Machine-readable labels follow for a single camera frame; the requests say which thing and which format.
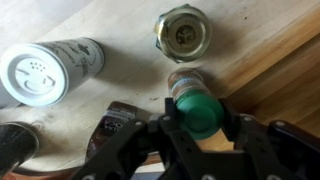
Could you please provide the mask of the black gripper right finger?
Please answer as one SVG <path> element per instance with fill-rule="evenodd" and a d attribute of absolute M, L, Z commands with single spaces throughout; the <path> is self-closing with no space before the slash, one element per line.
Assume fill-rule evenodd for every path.
<path fill-rule="evenodd" d="M 245 142 L 247 140 L 246 121 L 235 108 L 224 98 L 219 100 L 223 107 L 224 119 L 222 131 L 229 141 Z"/>

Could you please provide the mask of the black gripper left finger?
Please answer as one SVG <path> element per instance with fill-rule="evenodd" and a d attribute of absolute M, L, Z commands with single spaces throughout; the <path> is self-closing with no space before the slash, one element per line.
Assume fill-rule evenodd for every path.
<path fill-rule="evenodd" d="M 177 118 L 177 107 L 173 98 L 165 99 L 165 112 L 159 118 L 159 128 L 164 134 L 183 132 Z"/>

